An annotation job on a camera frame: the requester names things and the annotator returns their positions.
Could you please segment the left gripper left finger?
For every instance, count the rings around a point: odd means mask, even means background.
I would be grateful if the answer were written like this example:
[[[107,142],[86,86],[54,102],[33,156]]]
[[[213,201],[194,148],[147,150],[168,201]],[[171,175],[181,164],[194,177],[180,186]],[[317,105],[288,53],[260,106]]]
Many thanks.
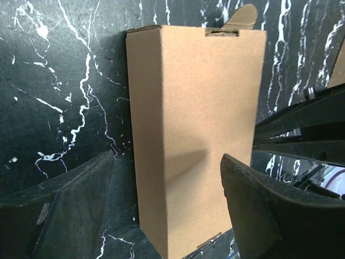
[[[114,174],[112,151],[1,199],[1,258],[92,258]]]

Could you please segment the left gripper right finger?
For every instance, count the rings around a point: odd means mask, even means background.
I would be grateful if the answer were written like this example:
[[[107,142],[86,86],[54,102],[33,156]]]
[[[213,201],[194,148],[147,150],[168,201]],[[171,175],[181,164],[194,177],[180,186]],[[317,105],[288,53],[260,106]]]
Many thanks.
[[[241,258],[344,258],[344,201],[300,190],[224,154],[220,175]]]

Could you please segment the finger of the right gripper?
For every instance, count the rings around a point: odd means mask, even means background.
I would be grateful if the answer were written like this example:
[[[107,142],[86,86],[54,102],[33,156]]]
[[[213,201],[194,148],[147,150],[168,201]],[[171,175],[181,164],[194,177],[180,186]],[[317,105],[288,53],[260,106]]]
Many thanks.
[[[344,166],[344,140],[257,142],[253,150]]]
[[[256,138],[274,137],[297,128],[344,122],[343,87],[309,87],[305,101],[287,106],[255,127]]]

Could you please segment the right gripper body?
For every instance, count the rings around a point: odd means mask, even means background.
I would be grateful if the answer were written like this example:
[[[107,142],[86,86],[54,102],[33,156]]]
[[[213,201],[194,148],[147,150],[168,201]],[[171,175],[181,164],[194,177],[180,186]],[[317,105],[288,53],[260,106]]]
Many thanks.
[[[344,167],[314,165],[289,185],[313,194],[344,200]]]

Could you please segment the cardboard box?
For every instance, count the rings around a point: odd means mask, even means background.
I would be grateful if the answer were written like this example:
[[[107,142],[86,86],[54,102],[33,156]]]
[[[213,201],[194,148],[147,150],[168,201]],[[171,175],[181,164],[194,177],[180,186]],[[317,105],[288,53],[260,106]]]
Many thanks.
[[[126,35],[140,228],[162,258],[228,231],[225,153],[251,162],[266,32],[253,4],[220,28],[148,25]]]

